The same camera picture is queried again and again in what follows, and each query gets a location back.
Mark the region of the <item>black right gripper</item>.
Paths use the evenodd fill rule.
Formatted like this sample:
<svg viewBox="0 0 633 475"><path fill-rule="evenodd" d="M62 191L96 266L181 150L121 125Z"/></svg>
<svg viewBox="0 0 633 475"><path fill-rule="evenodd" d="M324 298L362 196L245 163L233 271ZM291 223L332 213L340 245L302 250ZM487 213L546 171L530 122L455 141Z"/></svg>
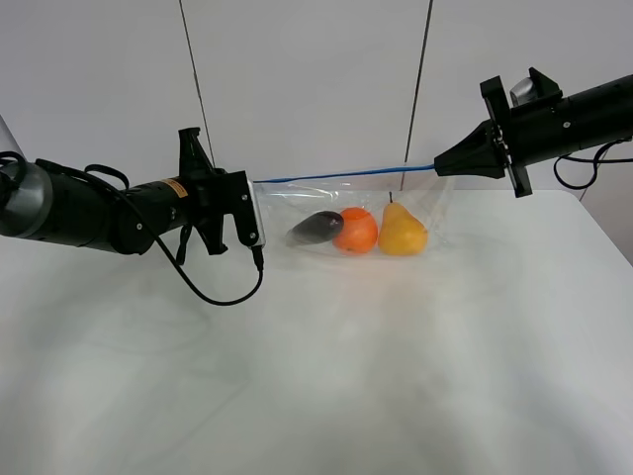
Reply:
<svg viewBox="0 0 633 475"><path fill-rule="evenodd" d="M511 116L499 76L480 84L490 118L481 122L470 134L434 158L438 176L481 176L509 178L516 198L532 194L524 164L514 162L510 146L514 143Z"/></svg>

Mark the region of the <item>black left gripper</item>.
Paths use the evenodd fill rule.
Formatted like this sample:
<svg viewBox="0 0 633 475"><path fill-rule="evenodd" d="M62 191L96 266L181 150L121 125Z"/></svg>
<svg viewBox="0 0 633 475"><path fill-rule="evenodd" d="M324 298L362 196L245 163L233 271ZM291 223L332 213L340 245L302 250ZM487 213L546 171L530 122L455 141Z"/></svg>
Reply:
<svg viewBox="0 0 633 475"><path fill-rule="evenodd" d="M178 132L179 163L175 180L186 195L183 206L185 224L180 232L177 253L184 255L192 231L197 231L208 254L221 255L224 221L233 216L238 240L247 245L247 180L243 171L228 173L212 166L198 140L198 128Z"/></svg>

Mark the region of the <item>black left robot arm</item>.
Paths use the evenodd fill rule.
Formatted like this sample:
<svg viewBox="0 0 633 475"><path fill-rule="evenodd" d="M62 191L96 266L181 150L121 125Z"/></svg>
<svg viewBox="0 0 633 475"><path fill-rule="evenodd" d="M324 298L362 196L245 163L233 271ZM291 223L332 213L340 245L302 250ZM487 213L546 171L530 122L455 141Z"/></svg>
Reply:
<svg viewBox="0 0 633 475"><path fill-rule="evenodd" d="M226 252L224 220L231 215L243 245L262 244L246 174L214 168L199 133L180 131L177 176L116 191L97 183L97 175L126 177L105 165L76 170L3 153L2 235L131 255L147 252L157 237L178 229L183 242L197 231L208 253L220 255Z"/></svg>

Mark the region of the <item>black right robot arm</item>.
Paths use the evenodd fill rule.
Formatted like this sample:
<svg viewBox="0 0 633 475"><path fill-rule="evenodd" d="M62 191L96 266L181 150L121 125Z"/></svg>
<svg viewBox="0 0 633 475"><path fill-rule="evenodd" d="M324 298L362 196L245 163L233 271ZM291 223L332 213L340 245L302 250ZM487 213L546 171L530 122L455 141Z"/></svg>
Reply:
<svg viewBox="0 0 633 475"><path fill-rule="evenodd" d="M480 84L489 118L434 158L439 176L510 177L517 198L532 193L527 167L549 159L573 161L574 152L597 147L598 166L616 144L632 140L630 75L565 96L558 83L534 67L510 91L496 76Z"/></svg>

